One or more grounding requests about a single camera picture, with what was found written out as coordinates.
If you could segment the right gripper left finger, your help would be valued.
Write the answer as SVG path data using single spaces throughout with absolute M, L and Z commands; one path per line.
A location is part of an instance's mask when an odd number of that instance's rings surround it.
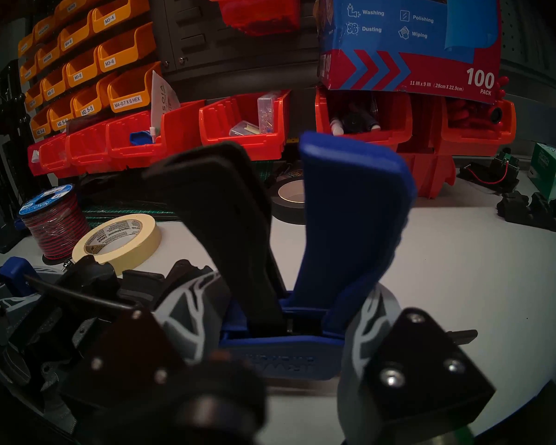
M 107 409 L 164 384 L 219 346 L 231 294 L 211 268 L 174 268 L 124 277 L 118 295 L 140 306 L 123 312 L 89 346 L 60 385 L 70 409 Z

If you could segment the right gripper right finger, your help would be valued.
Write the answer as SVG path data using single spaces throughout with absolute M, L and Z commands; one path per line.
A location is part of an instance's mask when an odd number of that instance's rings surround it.
M 346 328 L 337 386 L 342 444 L 475 444 L 468 425 L 496 389 L 444 331 L 376 284 Z

